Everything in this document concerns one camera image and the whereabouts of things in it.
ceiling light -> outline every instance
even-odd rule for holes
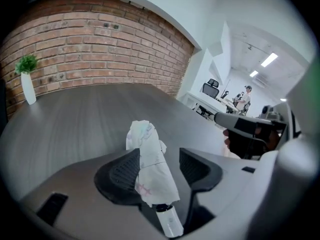
[[[261,66],[265,68],[271,62],[273,62],[277,57],[278,57],[278,55],[276,55],[275,53],[271,53],[270,56],[268,58],[266,58],[264,62],[261,63]]]
[[[258,73],[259,73],[259,72],[255,70],[255,71],[253,71],[253,72],[250,74],[250,77],[253,78],[253,77],[254,77],[256,74],[258,74]]]

white cloth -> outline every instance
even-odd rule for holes
[[[164,157],[166,145],[149,121],[133,121],[126,136],[126,149],[140,149],[140,171],[135,190],[150,207],[179,201],[176,183]]]
[[[242,96],[240,102],[236,105],[236,108],[238,110],[243,110],[245,108],[245,105],[250,101],[251,99],[251,93],[246,93],[245,95]]]

white vase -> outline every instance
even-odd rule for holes
[[[36,102],[36,94],[30,74],[21,73],[21,84],[26,101],[29,105]]]

black office chair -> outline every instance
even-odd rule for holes
[[[213,87],[216,87],[216,88],[219,87],[219,82],[214,80],[214,79],[212,79],[212,78],[208,81],[208,84],[213,86]]]
[[[203,87],[202,87],[202,92],[206,95],[209,95],[211,98],[216,98],[219,94],[219,89],[217,89],[216,87],[219,87],[219,82],[214,80],[214,79],[210,79],[208,81],[208,83],[204,83]],[[199,106],[201,113],[201,116],[203,116],[204,118],[207,118],[208,116],[213,115],[210,111],[206,110],[203,106]]]

hand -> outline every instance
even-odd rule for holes
[[[255,134],[258,135],[260,134],[261,132],[261,128],[257,128],[255,129]],[[223,131],[223,135],[228,137],[229,136],[229,131],[228,129],[224,130]],[[266,143],[266,147],[268,149],[268,151],[272,151],[272,150],[275,150],[278,143],[279,143],[279,140],[280,140],[280,136],[279,134],[275,131],[275,130],[272,130],[270,135],[269,135],[269,141]],[[224,143],[226,144],[227,148],[230,149],[230,139],[227,138]]]

